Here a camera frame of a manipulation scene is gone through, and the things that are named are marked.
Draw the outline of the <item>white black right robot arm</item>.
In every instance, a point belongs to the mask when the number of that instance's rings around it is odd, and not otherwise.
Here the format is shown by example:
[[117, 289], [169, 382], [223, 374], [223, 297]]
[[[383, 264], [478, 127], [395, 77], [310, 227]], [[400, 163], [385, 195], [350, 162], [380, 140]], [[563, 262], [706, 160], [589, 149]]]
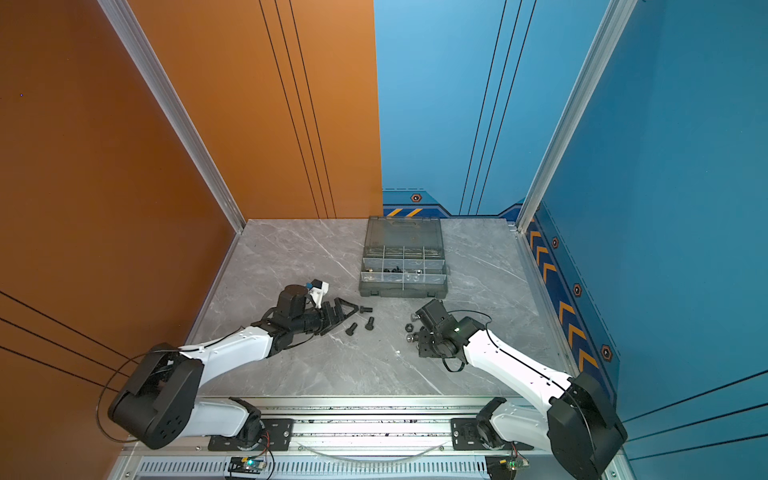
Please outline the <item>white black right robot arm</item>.
[[518, 468], [519, 445], [546, 451], [575, 479], [598, 479], [622, 449], [628, 433], [601, 384], [590, 374], [552, 369], [503, 342], [488, 322], [467, 311], [456, 319], [443, 302], [417, 310], [418, 331], [410, 337], [422, 358], [482, 370], [528, 402], [491, 399], [458, 430], [458, 448], [508, 450], [508, 467]]

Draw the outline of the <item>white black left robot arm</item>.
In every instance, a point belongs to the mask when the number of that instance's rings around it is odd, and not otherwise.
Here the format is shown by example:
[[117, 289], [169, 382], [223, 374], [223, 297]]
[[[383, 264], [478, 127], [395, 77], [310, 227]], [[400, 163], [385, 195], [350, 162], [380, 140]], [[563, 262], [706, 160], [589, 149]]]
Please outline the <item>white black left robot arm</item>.
[[326, 299], [327, 291], [319, 280], [288, 285], [276, 305], [247, 327], [178, 348], [158, 344], [137, 356], [108, 418], [150, 449], [184, 437], [211, 437], [244, 451], [261, 447], [267, 431], [256, 406], [238, 397], [202, 400], [198, 391], [232, 370], [295, 347], [297, 335], [326, 335], [361, 312], [343, 298]]

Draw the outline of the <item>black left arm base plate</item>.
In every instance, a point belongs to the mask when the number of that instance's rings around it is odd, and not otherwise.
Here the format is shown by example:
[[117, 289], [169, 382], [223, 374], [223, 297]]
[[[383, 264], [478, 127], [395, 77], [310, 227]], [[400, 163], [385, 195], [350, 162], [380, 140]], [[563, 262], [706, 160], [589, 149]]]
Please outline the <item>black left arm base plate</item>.
[[261, 418], [248, 420], [234, 437], [211, 436], [209, 451], [285, 452], [289, 449], [294, 429], [290, 418]]

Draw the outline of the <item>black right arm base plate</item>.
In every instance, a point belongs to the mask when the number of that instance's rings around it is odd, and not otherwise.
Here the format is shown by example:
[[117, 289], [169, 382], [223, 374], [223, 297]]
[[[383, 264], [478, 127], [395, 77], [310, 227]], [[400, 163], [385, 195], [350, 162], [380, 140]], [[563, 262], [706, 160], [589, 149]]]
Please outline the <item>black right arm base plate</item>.
[[479, 422], [475, 418], [452, 418], [450, 420], [451, 442], [455, 451], [511, 450], [532, 451], [533, 446], [523, 442], [507, 442], [500, 439], [487, 440], [481, 435]]

